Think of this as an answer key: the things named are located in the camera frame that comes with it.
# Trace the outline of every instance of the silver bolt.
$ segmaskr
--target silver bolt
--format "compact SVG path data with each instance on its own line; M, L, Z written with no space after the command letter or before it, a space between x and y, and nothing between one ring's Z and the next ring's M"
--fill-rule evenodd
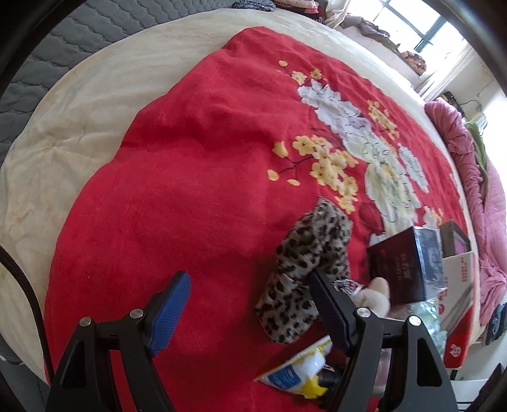
M361 316L362 318L369 318L371 316L371 312L367 307L360 307L357 310L357 314Z
M139 319L141 316L144 315L144 312L142 311L142 309L132 309L130 311L130 317L132 319Z
M409 322L414 326L420 326L422 321L418 316L411 316L409 317Z
M83 326L83 327L90 326L91 323L92 323L92 318L89 318L88 316L79 321L79 325Z

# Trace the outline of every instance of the window pane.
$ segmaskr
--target window pane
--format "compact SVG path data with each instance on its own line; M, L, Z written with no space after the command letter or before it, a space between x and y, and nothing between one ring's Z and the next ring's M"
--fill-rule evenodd
M459 46L462 40L463 36L451 23L447 22L431 39L431 44L422 49L420 54L426 60L428 68L435 68L444 61L448 53Z
M347 13L373 21L382 10L382 7L384 6L378 0L352 0Z
M391 0L389 5L423 34L426 34L440 16L422 0Z
M395 44L400 43L398 50L401 52L406 50L413 51L421 41L421 37L410 26L387 9L383 9L374 22L380 29L389 32L391 35L390 39Z

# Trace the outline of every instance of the pink blanket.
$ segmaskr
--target pink blanket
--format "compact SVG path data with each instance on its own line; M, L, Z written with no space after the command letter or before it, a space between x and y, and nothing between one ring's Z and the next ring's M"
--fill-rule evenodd
M473 138L461 123L460 113L441 98L426 103L424 109L446 142L465 190L479 248L480 322L485 325L507 291L505 193L495 167L488 160L488 193L482 202L482 177L475 160Z

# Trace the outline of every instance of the window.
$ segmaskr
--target window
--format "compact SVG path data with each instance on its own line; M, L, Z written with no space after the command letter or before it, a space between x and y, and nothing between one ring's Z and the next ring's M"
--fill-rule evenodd
M374 22L399 44L438 65L462 40L459 32L423 0L352 0L347 10Z

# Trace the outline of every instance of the gray quilted fabric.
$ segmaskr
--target gray quilted fabric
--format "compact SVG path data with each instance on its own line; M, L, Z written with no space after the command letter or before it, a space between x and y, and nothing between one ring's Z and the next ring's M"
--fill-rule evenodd
M88 0L47 35L0 99L0 164L46 92L72 67L145 28L234 0Z

